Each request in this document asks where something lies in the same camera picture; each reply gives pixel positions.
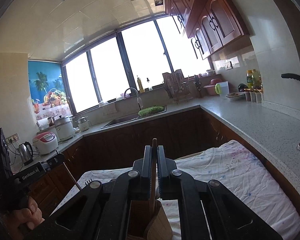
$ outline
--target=fruit poster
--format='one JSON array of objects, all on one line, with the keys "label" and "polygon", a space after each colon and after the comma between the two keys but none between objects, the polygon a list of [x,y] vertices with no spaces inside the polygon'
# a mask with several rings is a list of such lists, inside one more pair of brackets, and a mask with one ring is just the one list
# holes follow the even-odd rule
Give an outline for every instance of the fruit poster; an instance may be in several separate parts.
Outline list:
[{"label": "fruit poster", "polygon": [[29,86],[37,120],[71,115],[59,63],[28,61]]}]

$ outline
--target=bright window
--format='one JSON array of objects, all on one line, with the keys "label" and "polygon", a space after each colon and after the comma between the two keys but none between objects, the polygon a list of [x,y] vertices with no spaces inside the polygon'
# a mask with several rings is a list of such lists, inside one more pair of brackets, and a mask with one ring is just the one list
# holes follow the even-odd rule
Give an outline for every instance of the bright window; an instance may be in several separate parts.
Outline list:
[{"label": "bright window", "polygon": [[91,49],[91,56],[102,100],[114,99],[129,87],[116,38]]},{"label": "bright window", "polygon": [[137,76],[143,88],[161,84],[162,73],[171,73],[171,70],[154,22],[124,30],[122,36],[137,88]]},{"label": "bright window", "polygon": [[98,105],[87,54],[83,53],[67,63],[66,70],[72,100],[77,113]]},{"label": "bright window", "polygon": [[157,23],[175,71],[181,69],[184,77],[187,77],[210,69],[208,59],[195,57],[190,39],[179,34],[172,17],[160,18]]}]

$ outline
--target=knife block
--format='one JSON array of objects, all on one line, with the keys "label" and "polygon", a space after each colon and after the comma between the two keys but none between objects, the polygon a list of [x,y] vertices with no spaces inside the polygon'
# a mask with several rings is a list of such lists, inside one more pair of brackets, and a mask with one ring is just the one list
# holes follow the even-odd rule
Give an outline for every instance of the knife block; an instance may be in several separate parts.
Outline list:
[{"label": "knife block", "polygon": [[131,201],[127,240],[171,240],[172,229],[161,202],[155,201],[150,218],[149,201]]}]

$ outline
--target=kitchen sink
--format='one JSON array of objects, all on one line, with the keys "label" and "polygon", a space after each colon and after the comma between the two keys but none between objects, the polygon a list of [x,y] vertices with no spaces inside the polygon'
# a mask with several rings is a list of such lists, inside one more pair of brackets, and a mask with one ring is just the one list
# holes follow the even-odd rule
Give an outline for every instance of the kitchen sink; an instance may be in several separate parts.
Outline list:
[{"label": "kitchen sink", "polygon": [[[156,113],[156,114],[160,114],[160,113],[163,113],[167,110],[167,107],[164,106],[164,109],[162,112],[159,112],[159,113]],[[139,119],[139,118],[142,118],[138,113],[135,113],[135,114],[129,114],[129,115],[126,115],[124,117],[120,117],[120,118],[117,118],[117,119],[114,119],[112,120],[110,123],[106,124],[104,127],[102,128],[106,128],[106,127],[109,127],[109,126],[112,126],[112,125],[116,125],[116,124],[119,124],[119,123],[124,123],[124,122],[129,122],[129,121],[132,121],[132,120],[135,120],[135,119]]]}]

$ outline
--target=palm tree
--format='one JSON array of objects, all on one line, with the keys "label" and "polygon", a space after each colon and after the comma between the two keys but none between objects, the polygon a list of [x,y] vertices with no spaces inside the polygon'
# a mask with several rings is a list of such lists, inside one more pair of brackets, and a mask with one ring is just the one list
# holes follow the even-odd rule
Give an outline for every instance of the palm tree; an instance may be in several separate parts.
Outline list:
[{"label": "palm tree", "polygon": [[34,81],[34,84],[37,88],[38,91],[45,91],[46,94],[47,91],[46,91],[46,88],[49,86],[49,83],[47,82],[48,81],[48,78],[47,78],[47,75],[42,73],[42,72],[37,72],[37,76],[38,76],[38,79]]},{"label": "palm tree", "polygon": [[57,89],[57,90],[62,90],[63,89],[63,82],[61,81],[60,82],[60,79],[56,79],[54,82],[54,87]]}]

